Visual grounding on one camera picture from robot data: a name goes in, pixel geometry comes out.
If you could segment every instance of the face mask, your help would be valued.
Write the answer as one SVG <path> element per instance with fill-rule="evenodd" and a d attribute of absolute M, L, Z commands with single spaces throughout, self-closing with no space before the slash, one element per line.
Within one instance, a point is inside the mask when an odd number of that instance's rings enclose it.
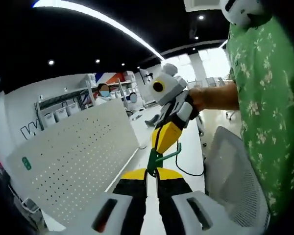
<path fill-rule="evenodd" d="M 100 94 L 102 97 L 108 97 L 109 96 L 109 91 L 100 91 Z"/>

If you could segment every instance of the air conditioner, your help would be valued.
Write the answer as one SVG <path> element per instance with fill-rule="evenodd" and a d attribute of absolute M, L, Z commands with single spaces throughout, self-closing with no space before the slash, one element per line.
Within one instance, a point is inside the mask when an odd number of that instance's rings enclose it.
<path fill-rule="evenodd" d="M 220 0 L 184 0 L 187 12 L 220 9 L 219 2 Z"/>

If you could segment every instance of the hand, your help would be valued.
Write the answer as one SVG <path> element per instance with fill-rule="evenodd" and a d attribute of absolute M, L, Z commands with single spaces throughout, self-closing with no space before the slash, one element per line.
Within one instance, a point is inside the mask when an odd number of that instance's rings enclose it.
<path fill-rule="evenodd" d="M 203 89 L 191 88 L 189 90 L 189 95 L 193 99 L 193 105 L 197 108 L 199 112 L 205 109 Z"/>

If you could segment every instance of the cable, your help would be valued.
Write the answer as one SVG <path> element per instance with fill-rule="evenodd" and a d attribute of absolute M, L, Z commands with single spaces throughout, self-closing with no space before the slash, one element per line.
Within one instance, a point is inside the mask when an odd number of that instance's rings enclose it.
<path fill-rule="evenodd" d="M 175 158 L 175 164 L 176 164 L 176 167 L 177 167 L 179 170 L 183 171 L 185 174 L 188 174 L 188 175 L 191 175 L 191 176 L 202 176 L 202 175 L 205 173 L 205 168 L 204 168 L 204 170 L 202 171 L 202 173 L 199 174 L 199 175 L 193 175 L 193 174 L 188 173 L 188 172 L 186 172 L 185 170 L 181 169 L 181 168 L 178 166 L 178 164 L 177 164 L 177 156 L 178 156 L 178 154 L 176 155 L 176 158 Z"/>

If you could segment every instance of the green floral shirt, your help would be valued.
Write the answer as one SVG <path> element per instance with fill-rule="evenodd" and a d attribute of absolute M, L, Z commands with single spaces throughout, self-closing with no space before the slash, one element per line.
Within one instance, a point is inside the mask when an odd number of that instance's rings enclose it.
<path fill-rule="evenodd" d="M 227 50 L 241 135 L 274 221 L 294 194 L 294 48 L 272 17 L 259 27 L 231 25 Z"/>

